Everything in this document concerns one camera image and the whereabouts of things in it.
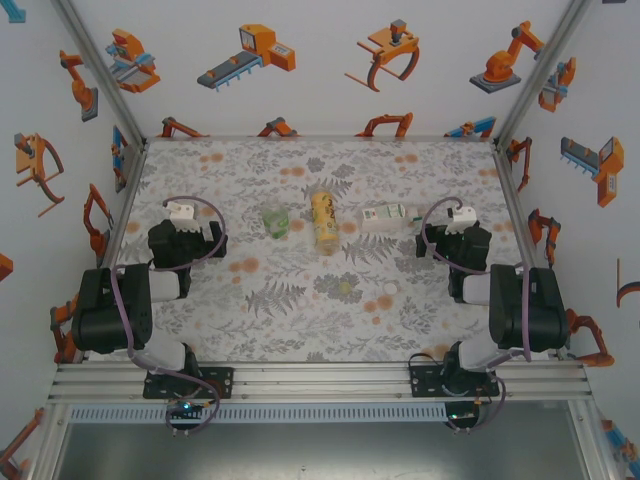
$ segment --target gray floor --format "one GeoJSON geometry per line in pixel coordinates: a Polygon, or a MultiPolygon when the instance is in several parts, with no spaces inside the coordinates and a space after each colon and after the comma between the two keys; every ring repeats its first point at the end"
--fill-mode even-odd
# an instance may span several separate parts
{"type": "Polygon", "coordinates": [[[540,480],[584,478],[561,404],[508,404],[490,427],[453,436],[439,423],[75,425],[60,479],[540,480]]]}

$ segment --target yellow can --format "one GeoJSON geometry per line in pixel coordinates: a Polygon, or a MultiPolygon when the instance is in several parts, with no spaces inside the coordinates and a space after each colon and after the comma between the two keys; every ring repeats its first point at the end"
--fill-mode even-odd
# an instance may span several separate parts
{"type": "Polygon", "coordinates": [[[340,249],[334,206],[333,196],[326,190],[317,190],[311,196],[315,248],[320,255],[333,255],[340,249]]]}

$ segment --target patterned table surface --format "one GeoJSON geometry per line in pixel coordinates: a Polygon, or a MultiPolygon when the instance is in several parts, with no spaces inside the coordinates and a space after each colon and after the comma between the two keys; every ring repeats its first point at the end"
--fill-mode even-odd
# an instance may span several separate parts
{"type": "MultiPolygon", "coordinates": [[[[488,263],[520,254],[490,145],[462,142],[187,140],[150,145],[119,252],[147,262],[147,231],[168,213],[163,199],[192,194],[214,203],[228,225],[224,259],[192,269],[189,296],[153,305],[154,324],[210,361],[401,361],[441,356],[488,328],[487,307],[447,293],[448,268],[415,257],[418,226],[362,234],[357,212],[385,203],[429,206],[456,195],[493,233],[488,263]],[[313,249],[309,192],[336,199],[341,250],[313,249]],[[276,196],[291,230],[266,235],[261,204],[276,196]],[[341,293],[348,282],[351,291],[341,293]],[[383,285],[399,287],[394,296],[383,285]]],[[[200,208],[202,225],[214,219],[200,208]]],[[[433,223],[446,222],[446,208],[433,223]]]]}

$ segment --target white wall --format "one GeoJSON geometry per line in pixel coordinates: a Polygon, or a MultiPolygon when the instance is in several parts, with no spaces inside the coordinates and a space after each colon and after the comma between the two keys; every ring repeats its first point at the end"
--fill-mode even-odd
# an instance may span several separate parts
{"type": "MultiPolygon", "coordinates": [[[[413,111],[409,134],[442,135],[466,121],[505,118],[521,84],[491,95],[469,83],[487,59],[506,49],[511,29],[530,20],[547,41],[567,0],[75,0],[100,48],[121,28],[134,34],[156,57],[160,83],[145,92],[123,91],[146,135],[161,131],[164,117],[214,135],[256,135],[267,121],[283,116],[305,134],[356,134],[378,115],[413,111]],[[366,78],[371,54],[356,45],[401,18],[420,37],[420,60],[404,82],[379,72],[380,93],[344,76],[366,78]],[[278,41],[296,51],[297,68],[275,66],[243,74],[220,92],[196,79],[241,50],[238,28],[262,23],[278,41]]],[[[111,57],[103,52],[107,64],[111,57]]],[[[401,71],[408,61],[396,59],[401,71]]],[[[523,49],[514,71],[526,79],[535,62],[523,49]]],[[[395,131],[380,127],[381,133],[395,131]]]]}
{"type": "MultiPolygon", "coordinates": [[[[599,323],[616,359],[611,367],[588,369],[597,403],[636,443],[640,442],[640,294],[627,295],[621,308],[616,307],[616,258],[622,259],[623,284],[640,280],[638,18],[638,2],[594,2],[561,58],[577,59],[568,97],[556,113],[534,105],[515,137],[533,139],[531,181],[520,194],[526,213],[538,207],[543,215],[562,224],[554,270],[565,307],[599,323]],[[625,166],[618,174],[617,198],[607,207],[598,206],[597,187],[590,176],[561,160],[560,139],[564,136],[596,152],[611,136],[619,138],[625,166]]],[[[516,182],[521,175],[522,166],[516,165],[516,182]]],[[[573,338],[572,347],[578,355],[595,352],[586,333],[573,338]]]]}
{"type": "MultiPolygon", "coordinates": [[[[83,205],[94,183],[116,219],[125,191],[116,196],[111,168],[111,135],[116,123],[105,98],[98,117],[82,123],[71,93],[71,77],[60,66],[58,52],[76,54],[50,2],[20,0],[24,24],[9,24],[0,12],[3,91],[2,173],[0,174],[0,253],[11,258],[14,271],[0,283],[0,448],[42,406],[55,371],[55,345],[49,331],[49,309],[61,306],[78,291],[82,272],[95,267],[89,236],[82,224],[83,205]],[[13,135],[39,133],[57,150],[65,172],[50,183],[65,200],[38,218],[49,201],[26,174],[15,171],[13,135]]],[[[88,86],[90,72],[78,68],[88,86]]],[[[45,155],[45,171],[53,160],[45,155]]],[[[95,209],[94,225],[107,228],[95,209]]]]}

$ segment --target leaf pattern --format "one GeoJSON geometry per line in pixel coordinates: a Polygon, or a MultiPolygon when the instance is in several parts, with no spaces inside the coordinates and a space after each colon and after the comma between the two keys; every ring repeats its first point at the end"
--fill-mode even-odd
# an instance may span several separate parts
{"type": "Polygon", "coordinates": [[[389,237],[381,237],[378,235],[360,235],[353,243],[347,243],[342,247],[344,259],[351,258],[351,262],[355,265],[356,259],[367,265],[371,265],[369,259],[383,263],[393,251],[398,240],[389,237]]]}
{"type": "MultiPolygon", "coordinates": [[[[341,251],[319,256],[311,192],[333,193],[342,224],[357,223],[365,207],[425,206],[455,194],[475,206],[481,224],[493,230],[504,227],[509,214],[499,179],[478,172],[494,167],[486,143],[153,141],[118,260],[148,262],[147,232],[168,216],[162,200],[196,194],[224,214],[227,256],[191,270],[187,298],[154,303],[155,327],[193,346],[202,361],[404,361],[421,349],[484,331],[487,312],[455,304],[447,293],[448,268],[415,257],[417,226],[369,235],[341,231],[341,251]],[[216,153],[223,158],[214,160],[216,153]],[[262,223],[261,205],[273,196],[290,221],[302,225],[291,228],[286,240],[270,238],[262,223]],[[399,291],[383,310],[378,299],[389,282],[399,291]],[[341,283],[349,288],[341,290],[341,283]]],[[[200,208],[201,225],[210,220],[207,215],[200,208]]],[[[432,220],[446,222],[446,208],[432,220]]],[[[495,233],[488,263],[519,260],[514,234],[506,228],[495,233]]]]}

